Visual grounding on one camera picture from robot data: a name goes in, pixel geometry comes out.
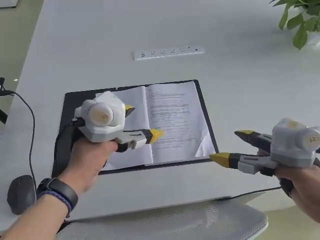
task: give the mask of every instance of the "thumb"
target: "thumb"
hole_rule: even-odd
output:
[[[115,141],[106,141],[101,143],[105,148],[107,154],[111,154],[118,149],[118,143]]]

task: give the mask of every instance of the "white desk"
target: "white desk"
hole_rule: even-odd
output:
[[[17,92],[36,117],[36,180],[51,175],[64,94],[198,79],[221,152],[255,153],[234,134],[270,133],[282,117],[320,124],[319,53],[292,47],[281,7],[252,0],[46,0]],[[203,45],[206,54],[133,61],[131,51]],[[29,174],[32,117],[14,98],[0,153],[0,229],[16,217],[10,182]],[[191,203],[276,187],[213,162],[100,176],[72,219]]]

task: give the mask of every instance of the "human hand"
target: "human hand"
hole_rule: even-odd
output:
[[[117,148],[114,141],[93,143],[82,137],[73,145],[69,164],[58,179],[78,195],[86,192],[96,181],[109,155]]]
[[[294,189],[291,197],[312,219],[320,222],[320,168],[312,165],[308,168],[279,166],[275,176],[292,181]]]

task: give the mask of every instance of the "power outlet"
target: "power outlet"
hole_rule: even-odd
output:
[[[191,46],[180,46],[180,47],[135,51],[133,52],[133,59],[145,60],[145,59],[156,59],[156,58],[163,58],[163,57],[204,54],[204,53],[205,53],[205,48],[203,46],[191,45]]]

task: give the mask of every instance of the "chair backrest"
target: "chair backrest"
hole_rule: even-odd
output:
[[[72,222],[57,240],[247,240],[267,225],[236,200],[207,201]]]

